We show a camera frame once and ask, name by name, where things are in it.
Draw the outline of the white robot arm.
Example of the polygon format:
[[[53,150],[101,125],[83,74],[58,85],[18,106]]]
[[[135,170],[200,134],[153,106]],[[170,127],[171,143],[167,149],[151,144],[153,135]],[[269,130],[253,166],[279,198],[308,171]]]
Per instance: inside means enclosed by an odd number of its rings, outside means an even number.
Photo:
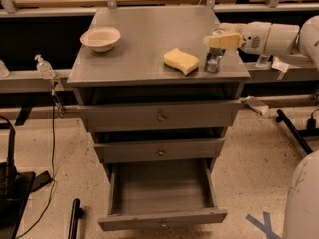
[[[246,54],[273,56],[282,62],[302,67],[319,68],[319,17],[303,25],[270,22],[222,23],[203,39],[209,49],[206,66],[213,71],[219,67],[224,53],[242,50]],[[304,130],[295,128],[283,110],[277,111],[277,121],[284,122],[299,142],[306,156],[296,166],[290,180],[281,235],[273,232],[270,215],[263,214],[259,222],[247,219],[264,232],[267,239],[319,239],[319,151],[305,141],[318,133],[316,120],[310,117]]]

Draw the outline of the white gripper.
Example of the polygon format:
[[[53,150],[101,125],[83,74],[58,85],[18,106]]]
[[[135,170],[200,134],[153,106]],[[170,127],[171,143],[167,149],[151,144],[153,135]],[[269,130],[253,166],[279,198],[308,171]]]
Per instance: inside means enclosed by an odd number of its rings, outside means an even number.
[[[251,22],[246,25],[221,23],[219,28],[230,34],[206,36],[203,39],[205,46],[224,50],[236,50],[242,46],[241,50],[248,54],[276,57],[285,57],[293,50],[300,31],[298,25],[269,22]]]

